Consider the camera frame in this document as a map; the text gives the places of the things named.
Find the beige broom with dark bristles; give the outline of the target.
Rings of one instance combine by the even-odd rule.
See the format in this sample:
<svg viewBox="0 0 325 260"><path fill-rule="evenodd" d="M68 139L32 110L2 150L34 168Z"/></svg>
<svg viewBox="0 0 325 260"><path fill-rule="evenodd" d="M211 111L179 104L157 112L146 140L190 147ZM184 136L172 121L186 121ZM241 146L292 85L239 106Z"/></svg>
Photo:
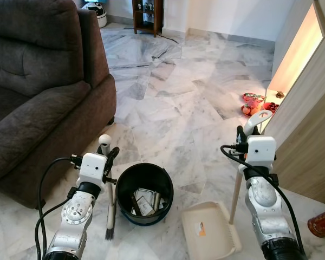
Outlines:
<svg viewBox="0 0 325 260"><path fill-rule="evenodd" d="M98 139L99 144L107 144L107 154L111 151L111 137L108 134L103 134ZM106 191L109 196L109 207L108 207L108 217L107 217L107 230L105 234L105 240L112 240L114 237L114 227L115 227L115 215L117 206L115 203L115 191L113 184L106 184Z"/></svg>

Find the beige long-handled dustpan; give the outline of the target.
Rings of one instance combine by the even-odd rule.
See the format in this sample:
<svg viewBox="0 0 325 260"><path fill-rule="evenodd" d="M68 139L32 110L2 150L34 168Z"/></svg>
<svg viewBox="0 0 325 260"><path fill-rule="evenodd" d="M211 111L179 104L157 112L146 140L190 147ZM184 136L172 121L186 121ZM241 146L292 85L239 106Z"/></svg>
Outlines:
<svg viewBox="0 0 325 260"><path fill-rule="evenodd" d="M247 141L251 135L261 135L258 126L272 116L269 110L252 115L243 125ZM203 201L181 214L191 260L222 260L241 252L242 242L235 223L242 191L246 192L244 202L250 211L251 231L259 246L270 238L291 235L282 215L282 196L271 190L266 177L259 177L248 166L227 159L237 163L230 206L222 201Z"/></svg>

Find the orange fruit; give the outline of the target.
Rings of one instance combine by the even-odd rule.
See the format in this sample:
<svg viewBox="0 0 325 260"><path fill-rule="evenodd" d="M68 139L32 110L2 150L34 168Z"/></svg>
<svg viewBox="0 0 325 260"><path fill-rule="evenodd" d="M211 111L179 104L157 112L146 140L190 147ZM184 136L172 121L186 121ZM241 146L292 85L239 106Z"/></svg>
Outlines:
<svg viewBox="0 0 325 260"><path fill-rule="evenodd" d="M247 106L247 104L241 106L242 114L244 114L247 117L250 117L256 114L257 112L260 112L261 110L262 108L260 106Z"/></svg>

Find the black round waste bin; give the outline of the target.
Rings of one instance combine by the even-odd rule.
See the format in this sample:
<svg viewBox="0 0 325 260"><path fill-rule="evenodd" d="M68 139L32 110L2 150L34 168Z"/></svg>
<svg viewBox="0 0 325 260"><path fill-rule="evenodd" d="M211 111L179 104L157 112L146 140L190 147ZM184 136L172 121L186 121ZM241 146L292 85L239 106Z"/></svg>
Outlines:
<svg viewBox="0 0 325 260"><path fill-rule="evenodd" d="M165 200L160 211L149 216L135 215L131 211L134 209L132 195L138 190L148 189L161 194ZM126 220L141 227L147 227L159 223L172 208L173 183L169 173L164 168L143 162L129 167L118 178L115 188L117 203L121 213Z"/></svg>

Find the red printed packet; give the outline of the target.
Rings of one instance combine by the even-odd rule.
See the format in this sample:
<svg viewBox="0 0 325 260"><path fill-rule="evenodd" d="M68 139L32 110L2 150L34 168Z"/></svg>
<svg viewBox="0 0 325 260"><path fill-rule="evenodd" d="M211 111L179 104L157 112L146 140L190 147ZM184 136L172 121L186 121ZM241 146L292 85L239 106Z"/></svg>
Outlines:
<svg viewBox="0 0 325 260"><path fill-rule="evenodd" d="M264 103L265 96L254 93L244 93L242 99L244 99L248 107L259 107Z"/></svg>

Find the red offering plate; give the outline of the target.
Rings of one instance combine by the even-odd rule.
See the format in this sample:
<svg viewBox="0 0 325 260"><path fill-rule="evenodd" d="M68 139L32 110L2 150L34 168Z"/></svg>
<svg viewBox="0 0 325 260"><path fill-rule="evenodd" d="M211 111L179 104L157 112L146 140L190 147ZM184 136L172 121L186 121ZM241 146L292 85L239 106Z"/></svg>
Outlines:
<svg viewBox="0 0 325 260"><path fill-rule="evenodd" d="M263 104L264 111L271 111L271 113L275 114L277 109L279 109L279 104L276 104L275 102L265 102Z"/></svg>

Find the crumpled packaging rubbish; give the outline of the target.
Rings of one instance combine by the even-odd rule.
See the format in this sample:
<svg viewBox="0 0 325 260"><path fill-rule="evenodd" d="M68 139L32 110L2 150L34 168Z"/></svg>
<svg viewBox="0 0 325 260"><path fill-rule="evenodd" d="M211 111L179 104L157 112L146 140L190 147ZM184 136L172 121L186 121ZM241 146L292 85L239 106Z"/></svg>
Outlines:
<svg viewBox="0 0 325 260"><path fill-rule="evenodd" d="M164 200L161 193L150 189L139 188L134 194L135 199L131 213L135 216L149 216L164 208Z"/></svg>

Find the light wood cabinet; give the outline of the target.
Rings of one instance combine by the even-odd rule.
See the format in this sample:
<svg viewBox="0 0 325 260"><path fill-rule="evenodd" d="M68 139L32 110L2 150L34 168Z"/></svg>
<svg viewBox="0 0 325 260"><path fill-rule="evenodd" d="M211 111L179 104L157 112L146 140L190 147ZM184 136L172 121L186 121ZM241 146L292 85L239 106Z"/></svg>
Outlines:
<svg viewBox="0 0 325 260"><path fill-rule="evenodd" d="M267 95L284 98L264 132L281 187L325 203L325 0L294 0L275 45Z"/></svg>

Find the dark brown fabric sofa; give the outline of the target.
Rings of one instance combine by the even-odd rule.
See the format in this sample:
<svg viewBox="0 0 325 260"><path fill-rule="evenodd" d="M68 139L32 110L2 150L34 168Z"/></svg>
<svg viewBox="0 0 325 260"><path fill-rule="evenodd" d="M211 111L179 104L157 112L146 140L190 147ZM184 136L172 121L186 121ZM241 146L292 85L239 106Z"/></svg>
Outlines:
<svg viewBox="0 0 325 260"><path fill-rule="evenodd" d="M0 0L0 192L34 209L114 121L96 13L72 0Z"/></svg>

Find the white round appliance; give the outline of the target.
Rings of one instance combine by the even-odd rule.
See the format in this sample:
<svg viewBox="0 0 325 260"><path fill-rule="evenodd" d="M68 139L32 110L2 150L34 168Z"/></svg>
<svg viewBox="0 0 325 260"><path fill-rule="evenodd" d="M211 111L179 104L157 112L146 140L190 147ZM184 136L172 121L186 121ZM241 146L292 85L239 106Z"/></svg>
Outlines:
<svg viewBox="0 0 325 260"><path fill-rule="evenodd" d="M84 0L85 4L82 7L82 9L96 12L96 19L100 28L105 27L107 24L107 12L102 4L105 1L106 0Z"/></svg>

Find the dark wooden shelf stand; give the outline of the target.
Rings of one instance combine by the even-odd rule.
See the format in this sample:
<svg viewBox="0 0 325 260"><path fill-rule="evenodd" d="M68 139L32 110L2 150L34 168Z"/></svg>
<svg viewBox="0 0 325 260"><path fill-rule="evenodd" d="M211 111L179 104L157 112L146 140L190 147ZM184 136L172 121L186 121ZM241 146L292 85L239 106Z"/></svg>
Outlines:
<svg viewBox="0 0 325 260"><path fill-rule="evenodd" d="M163 0L131 0L134 33L142 31L157 37L162 32L164 21Z"/></svg>

